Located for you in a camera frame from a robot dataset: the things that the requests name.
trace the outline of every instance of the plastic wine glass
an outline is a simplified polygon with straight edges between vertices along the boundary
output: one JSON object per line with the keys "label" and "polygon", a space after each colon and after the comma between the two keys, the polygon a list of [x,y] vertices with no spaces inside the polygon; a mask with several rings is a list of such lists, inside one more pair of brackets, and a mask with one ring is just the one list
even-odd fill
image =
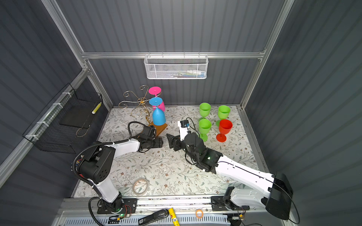
{"label": "plastic wine glass", "polygon": [[201,119],[205,119],[206,116],[208,116],[210,114],[210,110],[211,110],[211,105],[208,103],[202,103],[200,104],[200,115],[201,118],[199,118],[199,121]]}
{"label": "plastic wine glass", "polygon": [[220,120],[216,121],[216,125],[219,126],[220,121],[223,119],[227,119],[230,114],[230,108],[226,105],[221,105],[218,110],[218,117]]}
{"label": "plastic wine glass", "polygon": [[200,138],[205,142],[207,141],[207,133],[211,129],[211,122],[207,119],[201,119],[199,121]]}
{"label": "plastic wine glass", "polygon": [[[148,92],[151,94],[151,95],[155,95],[155,97],[158,97],[160,94],[161,94],[161,88],[158,87],[158,86],[154,86],[154,87],[151,87]],[[162,102],[159,106],[158,106],[159,109],[161,109],[162,111],[165,111],[165,104],[164,102]]]}
{"label": "plastic wine glass", "polygon": [[153,124],[155,125],[163,125],[166,123],[165,113],[159,108],[159,105],[163,103],[160,97],[153,97],[150,99],[150,104],[156,106],[152,113]]}
{"label": "plastic wine glass", "polygon": [[227,120],[227,119],[223,119],[220,121],[220,125],[219,125],[219,134],[216,135],[216,139],[218,140],[218,142],[225,142],[226,141],[226,136],[225,134],[228,134],[230,132],[232,128],[232,122]]}

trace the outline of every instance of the wire basket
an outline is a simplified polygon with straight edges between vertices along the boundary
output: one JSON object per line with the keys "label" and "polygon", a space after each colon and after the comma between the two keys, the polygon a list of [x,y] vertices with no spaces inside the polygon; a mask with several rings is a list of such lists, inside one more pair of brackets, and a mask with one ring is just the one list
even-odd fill
{"label": "wire basket", "polygon": [[44,120],[35,120],[36,129],[29,126],[23,137],[41,151],[78,153],[97,138],[92,122],[101,102],[99,93],[71,89],[53,104]]}
{"label": "wire basket", "polygon": [[199,58],[152,58],[145,56],[148,79],[205,79],[207,56]]}

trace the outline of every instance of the orange rubber band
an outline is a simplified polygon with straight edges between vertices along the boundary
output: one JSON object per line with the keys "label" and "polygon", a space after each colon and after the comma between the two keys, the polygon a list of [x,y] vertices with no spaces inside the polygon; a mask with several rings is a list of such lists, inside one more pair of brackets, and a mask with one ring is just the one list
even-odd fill
{"label": "orange rubber band", "polygon": [[201,219],[203,217],[203,211],[200,209],[198,209],[195,214],[196,214],[196,217],[199,219]]}

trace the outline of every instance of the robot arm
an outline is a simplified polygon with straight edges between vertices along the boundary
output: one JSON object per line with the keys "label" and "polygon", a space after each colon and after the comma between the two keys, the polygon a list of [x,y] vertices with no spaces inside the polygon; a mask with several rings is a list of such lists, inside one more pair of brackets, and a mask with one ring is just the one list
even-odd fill
{"label": "robot arm", "polygon": [[280,219],[289,218],[293,190],[284,174],[260,172],[235,162],[222,153],[207,148],[196,133],[190,133],[189,128],[185,128],[184,125],[189,125],[188,121],[180,121],[178,125],[180,136],[167,134],[170,148],[175,151],[183,149],[193,164],[203,171],[228,176],[255,190],[246,196],[239,189],[228,187],[223,197],[228,209],[236,210],[245,205],[258,206]]}
{"label": "robot arm", "polygon": [[[203,171],[231,177],[255,190],[245,195],[239,189],[228,187],[223,204],[229,210],[245,205],[258,206],[280,219],[289,218],[293,190],[284,174],[260,172],[235,162],[222,153],[207,148],[196,133],[190,132],[187,120],[178,122],[178,126],[179,136],[167,134],[170,148],[185,151],[185,155],[192,161],[188,162]],[[130,135],[128,140],[106,144],[99,142],[87,148],[82,152],[84,155],[81,159],[78,158],[82,153],[77,156],[77,165],[74,162],[76,173],[94,188],[110,212],[119,213],[123,206],[122,195],[109,177],[113,159],[143,149],[160,148],[162,144],[162,139],[155,137],[155,128],[144,125],[142,133],[134,137]]]}
{"label": "robot arm", "polygon": [[101,143],[99,141],[86,148],[75,160],[73,170],[79,175],[82,181],[88,183],[103,200],[103,204],[112,213],[119,213],[122,210],[122,195],[113,185],[109,176],[113,159],[133,152],[142,152],[143,149],[160,148],[163,145],[162,138],[156,137],[156,129],[153,126],[143,125],[143,131],[136,136],[131,135],[130,122],[128,129],[130,138],[117,141]]}

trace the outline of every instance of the white wire basket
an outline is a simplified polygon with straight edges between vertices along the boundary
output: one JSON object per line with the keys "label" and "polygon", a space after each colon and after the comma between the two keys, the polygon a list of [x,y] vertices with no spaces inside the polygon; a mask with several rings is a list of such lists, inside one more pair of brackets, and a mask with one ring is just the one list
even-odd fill
{"label": "white wire basket", "polygon": [[148,79],[205,79],[207,56],[198,58],[153,58],[145,56],[144,66]]}

